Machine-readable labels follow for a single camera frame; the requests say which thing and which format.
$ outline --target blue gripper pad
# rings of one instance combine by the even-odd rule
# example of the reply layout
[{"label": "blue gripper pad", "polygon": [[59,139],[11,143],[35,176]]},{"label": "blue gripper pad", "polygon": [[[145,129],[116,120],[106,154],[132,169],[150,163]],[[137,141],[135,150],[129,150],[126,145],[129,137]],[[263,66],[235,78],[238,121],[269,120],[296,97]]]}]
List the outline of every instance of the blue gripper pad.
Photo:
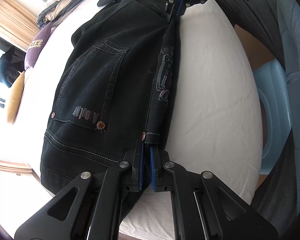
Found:
[{"label": "blue gripper pad", "polygon": [[143,181],[143,145],[141,145],[141,154],[140,154],[140,163],[139,163],[139,190],[142,190],[142,181]]},{"label": "blue gripper pad", "polygon": [[153,146],[150,146],[150,171],[151,171],[151,187],[155,188],[155,170],[154,170],[154,158],[153,158]]}]

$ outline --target back pocket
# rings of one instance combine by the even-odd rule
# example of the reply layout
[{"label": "back pocket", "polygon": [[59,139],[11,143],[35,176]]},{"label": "back pocket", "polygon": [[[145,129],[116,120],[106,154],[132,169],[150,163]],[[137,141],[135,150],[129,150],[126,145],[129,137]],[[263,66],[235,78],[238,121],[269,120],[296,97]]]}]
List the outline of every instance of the back pocket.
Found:
[{"label": "back pocket", "polygon": [[106,40],[81,55],[61,86],[54,120],[106,131],[115,83],[128,50]]}]

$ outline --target yellow pillow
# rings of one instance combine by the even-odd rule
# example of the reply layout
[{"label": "yellow pillow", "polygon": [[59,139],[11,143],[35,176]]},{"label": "yellow pillow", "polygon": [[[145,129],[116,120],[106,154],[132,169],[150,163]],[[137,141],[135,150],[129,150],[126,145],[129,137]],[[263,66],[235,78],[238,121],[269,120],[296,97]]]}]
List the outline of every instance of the yellow pillow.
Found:
[{"label": "yellow pillow", "polygon": [[25,72],[23,71],[11,86],[10,98],[6,104],[7,123],[13,123],[17,116],[24,86]]}]

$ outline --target rivet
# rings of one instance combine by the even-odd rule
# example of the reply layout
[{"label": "rivet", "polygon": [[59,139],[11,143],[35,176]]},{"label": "rivet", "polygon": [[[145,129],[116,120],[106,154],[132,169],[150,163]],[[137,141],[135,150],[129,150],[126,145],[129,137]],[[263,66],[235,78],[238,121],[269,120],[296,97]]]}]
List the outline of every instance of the rivet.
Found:
[{"label": "rivet", "polygon": [[146,132],[143,132],[143,133],[142,133],[142,136],[141,136],[141,139],[144,141],[145,138],[146,138]]},{"label": "rivet", "polygon": [[103,121],[97,122],[97,128],[98,128],[99,130],[104,130],[104,129],[106,128],[105,122],[103,122]]},{"label": "rivet", "polygon": [[164,164],[164,166],[165,166],[166,168],[173,168],[173,167],[174,167],[174,163],[173,163],[173,162],[166,162],[166,163]]},{"label": "rivet", "polygon": [[80,176],[82,179],[88,179],[91,177],[91,173],[88,172],[88,171],[85,171],[83,173],[81,173],[81,176]]},{"label": "rivet", "polygon": [[119,166],[121,167],[121,168],[126,168],[126,167],[129,167],[129,163],[128,162],[126,162],[126,161],[123,161],[123,162],[120,162],[119,163]]},{"label": "rivet", "polygon": [[202,176],[205,178],[205,179],[211,179],[212,178],[212,173],[210,171],[205,171]]}]

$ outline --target bed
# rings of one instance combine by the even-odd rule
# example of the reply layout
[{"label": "bed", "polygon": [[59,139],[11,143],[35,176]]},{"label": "bed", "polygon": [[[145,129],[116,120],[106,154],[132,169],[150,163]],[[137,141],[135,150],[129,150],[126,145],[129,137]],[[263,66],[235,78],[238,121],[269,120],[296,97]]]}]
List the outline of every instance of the bed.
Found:
[{"label": "bed", "polygon": [[[73,50],[72,34],[102,7],[85,0],[56,27],[25,87],[7,151],[37,174],[55,90]],[[258,182],[262,126],[258,93],[243,47],[214,0],[188,8],[180,23],[181,61],[165,150],[187,170],[210,170],[248,204]],[[145,190],[120,225],[138,239],[174,239],[168,192]]]}]

